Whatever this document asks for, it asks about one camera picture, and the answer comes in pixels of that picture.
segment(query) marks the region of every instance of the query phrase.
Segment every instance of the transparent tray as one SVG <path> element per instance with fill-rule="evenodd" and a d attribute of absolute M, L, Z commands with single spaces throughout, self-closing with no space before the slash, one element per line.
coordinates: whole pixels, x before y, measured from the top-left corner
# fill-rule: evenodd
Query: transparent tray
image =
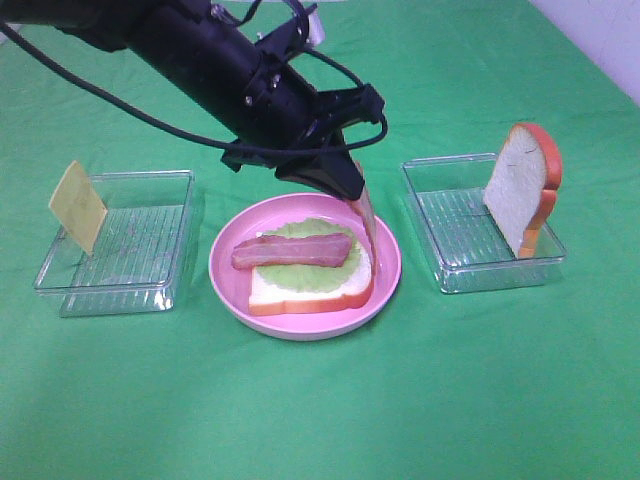
<path fill-rule="evenodd" d="M 416 159 L 402 165 L 423 249 L 444 293 L 543 285 L 560 278 L 566 251 L 548 224 L 536 255 L 516 259 L 482 201 L 495 153 Z"/>
<path fill-rule="evenodd" d="M 109 212 L 91 256 L 58 230 L 34 282 L 60 316 L 170 310 L 183 273 L 194 176 L 107 173 L 91 181 Z"/>

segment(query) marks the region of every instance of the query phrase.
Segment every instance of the bread slice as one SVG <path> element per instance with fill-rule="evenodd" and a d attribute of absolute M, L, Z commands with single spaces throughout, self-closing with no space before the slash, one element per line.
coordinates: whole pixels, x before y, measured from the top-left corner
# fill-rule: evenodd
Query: bread slice
<path fill-rule="evenodd" d="M 299 228 L 302 224 L 288 224 L 284 228 Z M 291 269 L 298 276 L 293 276 L 296 285 L 274 283 L 273 278 L 265 278 L 265 269 L 271 267 L 255 267 L 251 272 L 251 293 L 249 296 L 249 313 L 251 315 L 277 315 L 281 313 L 321 313 L 335 312 L 346 308 L 360 308 L 371 296 L 373 291 L 373 273 L 371 259 L 363 244 L 353 235 L 352 251 L 349 256 L 353 262 L 347 273 L 341 273 L 339 280 L 334 280 L 333 267 L 318 267 L 309 265 L 280 265 L 280 269 Z M 316 272 L 328 275 L 333 286 L 324 286 L 322 290 L 302 287 L 310 276 L 315 280 Z"/>
<path fill-rule="evenodd" d="M 562 156 L 541 126 L 517 123 L 498 155 L 483 200 L 517 258 L 535 255 L 562 181 Z"/>

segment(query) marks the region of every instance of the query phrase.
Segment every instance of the wire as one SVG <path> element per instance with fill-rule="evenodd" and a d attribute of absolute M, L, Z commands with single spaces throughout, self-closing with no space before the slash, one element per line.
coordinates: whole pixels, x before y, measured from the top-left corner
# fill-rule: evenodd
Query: wire
<path fill-rule="evenodd" d="M 380 140 L 382 140 L 388 132 L 388 125 L 387 125 L 387 121 L 384 118 L 384 116 L 381 118 L 380 124 L 381 124 L 381 130 L 380 133 L 378 133 L 376 136 L 368 138 L 366 140 L 360 140 L 358 142 L 353 142 L 353 143 L 348 143 L 346 145 L 341 145 L 341 146 L 333 146 L 333 147 L 319 147 L 319 148 L 310 148 L 310 149 L 296 149 L 296 150 L 289 150 L 289 149 L 274 149 L 274 148 L 264 148 L 264 147 L 257 147 L 257 146 L 251 146 L 251 145 L 239 145 L 236 143 L 229 143 L 229 142 L 223 142 L 220 140 L 214 140 L 212 138 L 209 137 L 205 137 L 202 135 L 198 135 L 195 133 L 191 133 L 188 132 L 186 130 L 182 130 L 178 127 L 175 127 L 173 125 L 170 125 L 168 123 L 163 122 L 162 120 L 159 120 L 145 112 L 143 112 L 142 110 L 138 109 L 137 107 L 125 102 L 124 100 L 120 99 L 119 97 L 116 97 L 115 95 L 107 92 L 106 90 L 98 87 L 97 85 L 94 85 L 86 80 L 84 80 L 83 78 L 78 77 L 77 75 L 75 75 L 74 73 L 70 72 L 69 70 L 67 70 L 66 68 L 64 68 L 62 65 L 58 64 L 57 62 L 55 62 L 53 59 L 51 59 L 50 57 L 48 57 L 44 52 L 42 52 L 41 50 L 39 50 L 37 47 L 35 47 L 33 44 L 29 43 L 27 40 L 25 40 L 20 34 L 16 33 L 11 27 L 9 27 L 9 25 L 7 25 L 4 21 L 0 20 L 0 31 L 2 33 L 4 33 L 7 38 L 9 38 L 11 41 L 13 41 L 18 47 L 20 47 L 21 49 L 23 49 L 25 52 L 27 52 L 29 55 L 31 55 L 33 58 L 35 58 L 38 62 L 40 62 L 42 65 L 44 65 L 45 67 L 47 67 L 49 70 L 51 70 L 52 72 L 54 72 L 55 74 L 61 76 L 62 78 L 64 78 L 65 80 L 67 80 L 68 82 L 70 82 L 71 84 L 75 85 L 76 87 L 79 87 L 107 102 L 109 102 L 110 104 L 112 104 L 113 106 L 121 109 L 122 111 L 128 113 L 129 115 L 132 115 L 133 117 L 137 118 L 138 120 L 141 120 L 145 123 L 147 123 L 148 125 L 151 125 L 155 128 L 158 128 L 166 133 L 169 133 L 170 135 L 173 135 L 175 137 L 181 138 L 183 140 L 187 140 L 193 143 L 197 143 L 200 145 L 205 145 L 208 147 L 213 147 L 213 148 L 219 148 L 219 149 L 223 149 L 223 150 L 228 150 L 228 151 L 233 151 L 236 153 L 240 153 L 240 154 L 249 154 L 249 155 L 262 155 L 262 156 L 278 156 L 278 157 L 299 157 L 299 156 L 309 156 L 309 155 L 318 155 L 320 153 L 324 153 L 324 154 L 328 154 L 328 153 L 338 153 L 338 152 L 344 152 L 344 151 L 348 151 L 348 150 L 355 150 L 358 148 L 363 148 L 369 145 L 373 145 L 374 143 L 379 142 Z M 307 51 L 307 53 L 316 56 L 317 58 L 321 59 L 322 61 L 324 61 L 325 63 L 328 63 L 331 66 L 335 65 L 339 65 L 336 62 L 334 62 L 333 60 L 329 59 L 328 57 L 326 57 L 325 55 L 319 54 L 319 52 L 315 52 L 311 53 L 311 51 L 308 51 L 305 49 L 305 51 Z M 342 65 L 339 65 L 341 68 L 339 68 L 339 70 L 343 73 L 345 72 L 349 72 L 349 70 L 346 69 L 346 67 L 343 67 Z M 357 79 L 357 77 L 349 72 L 350 75 L 349 78 L 355 77 Z"/>

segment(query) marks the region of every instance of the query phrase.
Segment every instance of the bacon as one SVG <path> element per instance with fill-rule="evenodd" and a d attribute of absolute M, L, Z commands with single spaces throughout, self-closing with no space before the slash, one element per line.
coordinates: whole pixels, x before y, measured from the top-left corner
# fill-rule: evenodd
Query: bacon
<path fill-rule="evenodd" d="M 353 240 L 345 233 L 288 238 L 262 235 L 233 248 L 231 264 L 236 269 L 262 265 L 319 265 L 339 267 L 346 260 Z"/>
<path fill-rule="evenodd" d="M 360 174 L 364 177 L 364 171 L 362 165 L 358 162 L 354 162 Z M 376 265 L 378 264 L 378 253 L 376 251 L 376 216 L 373 213 L 373 205 L 371 204 L 371 198 L 369 197 L 369 190 L 367 185 L 362 189 L 360 198 L 358 200 L 348 200 L 347 203 L 351 210 L 353 210 L 361 219 L 364 225 L 364 231 L 367 234 L 369 245 L 371 246 L 371 272 L 376 273 Z"/>

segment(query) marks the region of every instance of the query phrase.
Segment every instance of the table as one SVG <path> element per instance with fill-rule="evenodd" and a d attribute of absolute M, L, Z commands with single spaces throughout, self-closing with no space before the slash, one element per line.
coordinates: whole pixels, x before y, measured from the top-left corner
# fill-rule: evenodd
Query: table
<path fill-rule="evenodd" d="M 388 137 L 355 156 L 403 274 L 373 321 L 312 343 L 247 328 L 207 275 L 230 218 L 305 187 L 257 167 L 234 174 L 219 151 L 147 127 L 0 47 L 0 478 L 638 477 L 637 106 L 523 0 L 348 0 L 320 13 L 321 50 L 387 102 Z M 288 15 L 265 3 L 244 31 Z M 143 110 L 233 139 L 131 52 L 47 27 L 22 32 Z M 349 86 L 311 58 L 294 67 L 319 89 Z M 521 120 L 543 125 L 563 152 L 550 219 L 569 252 L 563 279 L 443 295 L 400 164 L 497 151 Z M 47 201 L 73 159 L 90 173 L 195 172 L 198 252 L 174 310 L 61 319 L 35 295 L 57 228 Z"/>

